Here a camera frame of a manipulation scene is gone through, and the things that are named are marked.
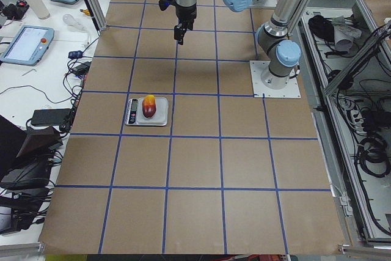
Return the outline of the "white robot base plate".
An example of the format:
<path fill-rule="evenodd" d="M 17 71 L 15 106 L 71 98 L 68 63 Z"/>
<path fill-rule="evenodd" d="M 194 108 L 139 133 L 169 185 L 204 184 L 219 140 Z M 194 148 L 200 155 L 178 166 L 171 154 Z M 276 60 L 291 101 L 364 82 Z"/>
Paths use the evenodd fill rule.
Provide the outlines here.
<path fill-rule="evenodd" d="M 300 98 L 301 93 L 294 69 L 284 78 L 269 71 L 269 61 L 250 61 L 253 96 L 255 98 Z"/>

